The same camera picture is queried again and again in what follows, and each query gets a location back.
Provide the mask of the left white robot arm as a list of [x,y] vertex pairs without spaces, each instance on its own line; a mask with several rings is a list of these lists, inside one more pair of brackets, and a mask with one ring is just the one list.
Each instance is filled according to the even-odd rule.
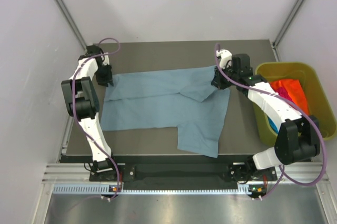
[[100,102],[93,85],[93,78],[103,87],[113,86],[112,67],[109,57],[102,55],[97,45],[89,45],[78,59],[75,73],[61,82],[61,89],[68,114],[75,117],[83,129],[92,151],[92,172],[108,180],[119,175],[119,167],[113,164],[113,153],[108,146],[99,122]]

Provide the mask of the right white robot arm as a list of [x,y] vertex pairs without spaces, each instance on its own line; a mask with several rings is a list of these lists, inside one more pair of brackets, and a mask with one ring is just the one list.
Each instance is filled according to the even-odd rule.
[[320,153],[318,120],[290,105],[289,100],[275,92],[262,75],[255,75],[249,55],[232,55],[226,49],[217,49],[215,61],[211,84],[221,90],[235,86],[271,119],[277,129],[274,146],[246,161],[245,171],[249,178],[257,180],[266,169],[304,161]]

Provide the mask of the light blue t shirt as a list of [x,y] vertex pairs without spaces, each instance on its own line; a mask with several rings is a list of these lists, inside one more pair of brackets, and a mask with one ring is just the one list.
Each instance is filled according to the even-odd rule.
[[177,128],[177,148],[216,158],[230,90],[212,86],[214,67],[125,73],[106,89],[101,128]]

